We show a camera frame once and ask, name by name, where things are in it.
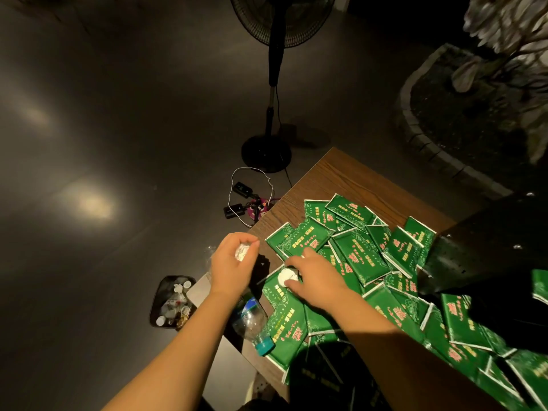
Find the dark floor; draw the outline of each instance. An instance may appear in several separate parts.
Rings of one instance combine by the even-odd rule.
[[[229,0],[88,0],[89,34],[72,8],[58,22],[8,4],[1,408],[97,410],[174,336],[147,323],[160,279],[200,277],[204,248],[245,229],[222,208],[241,143],[264,126],[267,47]],[[456,220],[481,208],[392,129],[397,91],[431,51],[342,13],[286,51],[282,121],[321,144],[293,148],[293,183],[337,146]],[[272,180],[288,190],[283,172]]]

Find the bottle cap in trash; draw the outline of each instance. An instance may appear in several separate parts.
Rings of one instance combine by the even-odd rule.
[[[266,338],[262,342],[257,343],[257,345],[255,345],[255,349],[257,350],[257,353],[259,354],[259,356],[264,356],[267,353],[269,353],[272,349],[274,349],[275,346],[276,345],[274,344],[271,338]]]

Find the wooden table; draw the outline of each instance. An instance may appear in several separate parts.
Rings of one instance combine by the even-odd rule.
[[[330,200],[335,193],[369,207],[388,223],[391,229],[394,229],[396,225],[403,226],[408,216],[413,216],[437,232],[455,223],[342,151],[332,148],[276,203],[272,210],[251,228],[250,233],[264,240],[288,221],[296,227],[305,219],[304,199]],[[259,252],[270,261],[270,272],[282,264],[282,260],[264,241],[261,242]],[[209,293],[209,282],[206,277],[198,281],[195,291],[199,304]],[[188,295],[196,304],[190,292]],[[270,315],[272,307],[268,300],[263,296],[260,302]],[[282,372],[268,359],[260,357],[251,342],[247,340],[243,341],[240,352],[288,401],[289,389],[281,383]]]

